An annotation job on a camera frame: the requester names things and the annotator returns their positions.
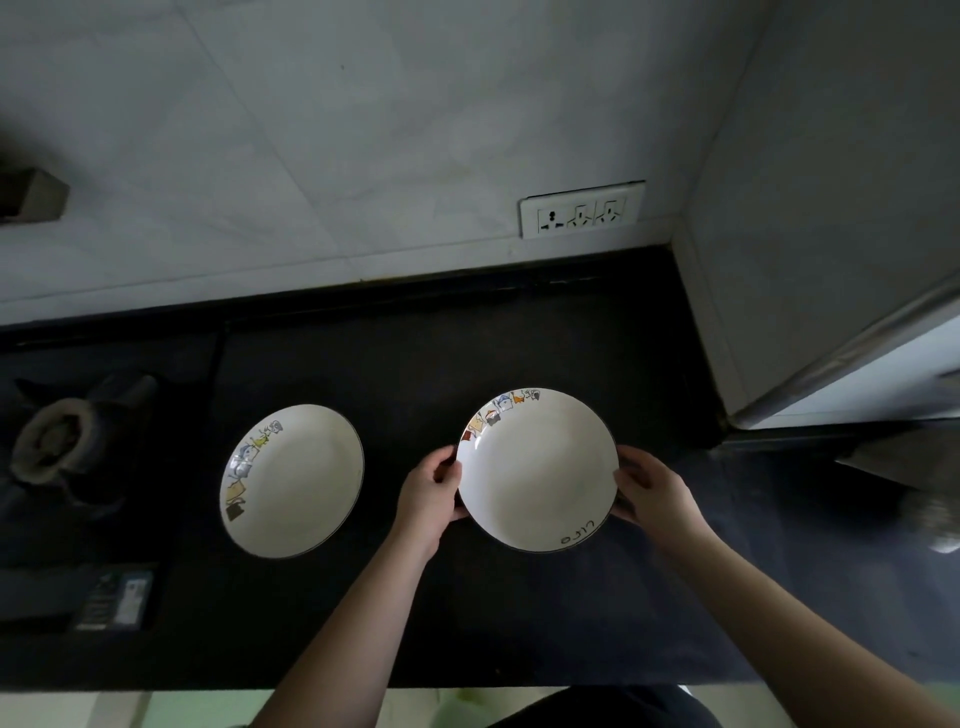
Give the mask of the white plate with cartoon print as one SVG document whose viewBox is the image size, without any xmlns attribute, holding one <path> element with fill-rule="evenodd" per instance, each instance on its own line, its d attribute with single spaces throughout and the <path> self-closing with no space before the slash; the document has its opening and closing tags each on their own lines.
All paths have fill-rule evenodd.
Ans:
<svg viewBox="0 0 960 728">
<path fill-rule="evenodd" d="M 572 550 L 605 524 L 618 494 L 612 431 L 592 407 L 544 387 L 481 405 L 455 455 L 458 496 L 474 523 L 525 553 Z"/>
<path fill-rule="evenodd" d="M 359 435 L 336 410 L 305 403 L 270 413 L 224 464 L 218 506 L 225 533 L 263 559 L 310 552 L 350 516 L 364 473 Z"/>
</svg>

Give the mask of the stove label sticker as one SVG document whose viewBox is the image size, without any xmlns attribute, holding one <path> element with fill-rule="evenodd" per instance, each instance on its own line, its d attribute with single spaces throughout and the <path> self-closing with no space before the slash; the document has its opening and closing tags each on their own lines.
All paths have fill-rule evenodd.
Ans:
<svg viewBox="0 0 960 728">
<path fill-rule="evenodd" d="M 137 632 L 146 620 L 155 574 L 145 568 L 113 569 L 99 575 L 81 602 L 73 632 Z"/>
</svg>

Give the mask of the person's left forearm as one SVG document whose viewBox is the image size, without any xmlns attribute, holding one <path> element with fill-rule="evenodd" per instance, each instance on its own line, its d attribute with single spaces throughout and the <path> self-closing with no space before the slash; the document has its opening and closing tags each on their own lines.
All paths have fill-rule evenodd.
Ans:
<svg viewBox="0 0 960 728">
<path fill-rule="evenodd" d="M 395 525 L 249 728 L 376 728 L 442 529 Z"/>
</svg>

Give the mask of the person's right hand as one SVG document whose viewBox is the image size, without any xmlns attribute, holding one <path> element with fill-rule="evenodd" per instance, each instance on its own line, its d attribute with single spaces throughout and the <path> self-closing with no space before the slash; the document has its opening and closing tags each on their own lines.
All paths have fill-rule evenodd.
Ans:
<svg viewBox="0 0 960 728">
<path fill-rule="evenodd" d="M 718 540 L 685 481 L 657 457 L 652 489 L 620 491 L 615 485 L 610 513 L 640 527 L 664 554 L 680 557 Z"/>
</svg>

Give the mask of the person's dark trousers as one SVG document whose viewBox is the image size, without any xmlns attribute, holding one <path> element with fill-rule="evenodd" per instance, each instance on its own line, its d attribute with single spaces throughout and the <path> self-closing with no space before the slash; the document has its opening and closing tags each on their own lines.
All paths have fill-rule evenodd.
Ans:
<svg viewBox="0 0 960 728">
<path fill-rule="evenodd" d="M 680 685 L 574 685 L 488 728 L 722 728 Z"/>
</svg>

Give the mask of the person's left hand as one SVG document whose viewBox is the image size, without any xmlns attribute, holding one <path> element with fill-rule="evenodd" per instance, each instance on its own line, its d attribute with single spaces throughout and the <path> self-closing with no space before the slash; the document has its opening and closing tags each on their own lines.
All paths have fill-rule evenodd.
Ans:
<svg viewBox="0 0 960 728">
<path fill-rule="evenodd" d="M 426 562 L 438 551 L 449 524 L 469 516 L 459 486 L 433 482 L 433 451 L 407 474 L 401 486 L 390 538 Z"/>
</svg>

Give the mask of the white wall socket panel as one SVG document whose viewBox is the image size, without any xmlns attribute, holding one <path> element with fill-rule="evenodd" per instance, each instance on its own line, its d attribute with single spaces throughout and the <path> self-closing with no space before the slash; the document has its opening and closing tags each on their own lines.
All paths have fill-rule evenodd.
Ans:
<svg viewBox="0 0 960 728">
<path fill-rule="evenodd" d="M 524 198 L 518 203 L 522 239 L 559 237 L 639 222 L 647 183 L 584 188 Z"/>
</svg>

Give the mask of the black gas stove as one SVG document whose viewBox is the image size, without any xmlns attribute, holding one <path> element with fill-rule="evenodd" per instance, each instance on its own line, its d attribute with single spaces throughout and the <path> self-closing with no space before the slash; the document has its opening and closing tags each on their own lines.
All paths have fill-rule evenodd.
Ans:
<svg viewBox="0 0 960 728">
<path fill-rule="evenodd" d="M 120 569 L 154 573 L 145 626 L 196 455 L 186 440 L 204 429 L 221 350 L 222 336 L 209 332 L 0 346 L 0 639 L 94 634 L 73 632 L 71 624 L 96 578 Z M 12 447 L 30 411 L 14 380 L 68 387 L 77 396 L 126 370 L 154 375 L 160 391 L 122 508 L 89 519 L 58 489 L 18 485 Z"/>
</svg>

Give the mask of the white appliance with grey edge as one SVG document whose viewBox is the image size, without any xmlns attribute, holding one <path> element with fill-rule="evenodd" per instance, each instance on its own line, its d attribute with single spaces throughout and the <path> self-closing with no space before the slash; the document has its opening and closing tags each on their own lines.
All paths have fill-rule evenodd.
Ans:
<svg viewBox="0 0 960 728">
<path fill-rule="evenodd" d="M 738 431 L 960 419 L 960 269 L 727 418 Z"/>
</svg>

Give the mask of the person's right forearm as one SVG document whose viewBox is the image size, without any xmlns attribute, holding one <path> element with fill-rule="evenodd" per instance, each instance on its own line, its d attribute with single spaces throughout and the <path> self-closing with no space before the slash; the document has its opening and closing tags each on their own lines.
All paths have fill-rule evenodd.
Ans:
<svg viewBox="0 0 960 728">
<path fill-rule="evenodd" d="M 960 728 L 960 714 L 702 528 L 657 547 L 797 728 Z"/>
</svg>

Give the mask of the gas stove burner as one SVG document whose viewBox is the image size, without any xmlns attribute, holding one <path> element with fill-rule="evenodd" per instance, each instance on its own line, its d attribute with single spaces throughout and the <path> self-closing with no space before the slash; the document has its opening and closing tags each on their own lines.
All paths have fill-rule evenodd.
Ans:
<svg viewBox="0 0 960 728">
<path fill-rule="evenodd" d="M 30 411 L 12 444 L 9 472 L 24 488 L 61 491 L 90 520 L 126 503 L 152 424 L 160 380 L 142 370 L 107 375 L 84 394 L 16 378 Z"/>
</svg>

